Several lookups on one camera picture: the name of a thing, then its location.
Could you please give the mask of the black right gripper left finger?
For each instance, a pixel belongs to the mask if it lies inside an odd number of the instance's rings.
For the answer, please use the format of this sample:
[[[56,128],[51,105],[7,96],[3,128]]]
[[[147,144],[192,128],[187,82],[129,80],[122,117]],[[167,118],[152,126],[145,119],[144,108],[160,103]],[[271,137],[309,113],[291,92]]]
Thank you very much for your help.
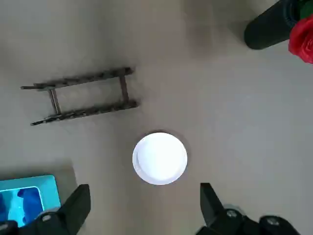
[[[34,221],[18,227],[14,220],[0,223],[2,235],[76,235],[90,213],[90,189],[81,184],[57,210],[45,212]]]

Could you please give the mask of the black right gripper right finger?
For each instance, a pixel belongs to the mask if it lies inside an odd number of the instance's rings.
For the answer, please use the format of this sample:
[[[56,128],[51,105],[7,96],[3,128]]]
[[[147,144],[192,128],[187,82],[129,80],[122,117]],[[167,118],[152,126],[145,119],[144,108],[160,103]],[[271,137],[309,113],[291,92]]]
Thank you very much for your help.
[[[210,183],[200,184],[200,206],[205,221],[199,235],[298,235],[282,217],[265,215],[256,222],[236,209],[226,209]]]

